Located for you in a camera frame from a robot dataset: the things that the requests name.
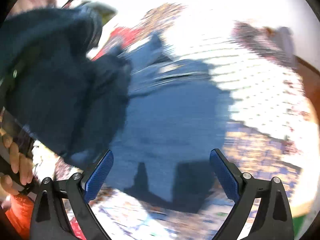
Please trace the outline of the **orange sleeved left forearm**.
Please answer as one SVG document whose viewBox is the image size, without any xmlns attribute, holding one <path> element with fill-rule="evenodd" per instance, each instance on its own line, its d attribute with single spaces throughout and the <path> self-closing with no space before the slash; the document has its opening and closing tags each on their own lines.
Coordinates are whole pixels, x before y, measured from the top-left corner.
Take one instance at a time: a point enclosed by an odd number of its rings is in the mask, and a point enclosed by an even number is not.
<svg viewBox="0 0 320 240">
<path fill-rule="evenodd" d="M 34 202 L 23 194 L 11 195 L 10 202 L 11 208 L 5 212 L 8 220 L 22 239 L 29 239 Z"/>
</svg>

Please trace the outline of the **person's left hand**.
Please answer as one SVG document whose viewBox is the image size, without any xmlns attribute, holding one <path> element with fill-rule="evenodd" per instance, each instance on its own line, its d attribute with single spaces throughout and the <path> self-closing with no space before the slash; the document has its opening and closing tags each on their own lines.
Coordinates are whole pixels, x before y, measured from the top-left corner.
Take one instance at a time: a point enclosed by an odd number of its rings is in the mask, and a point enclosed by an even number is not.
<svg viewBox="0 0 320 240">
<path fill-rule="evenodd" d="M 5 130 L 1 128 L 1 145 L 8 150 L 11 170 L 19 175 L 19 181 L 22 186 L 28 186 L 33 180 L 33 161 L 27 158 L 19 150 Z M 4 174 L 1 176 L 1 207 L 4 211 L 11 208 L 12 196 L 19 195 L 20 192 L 14 188 L 11 176 Z"/>
</svg>

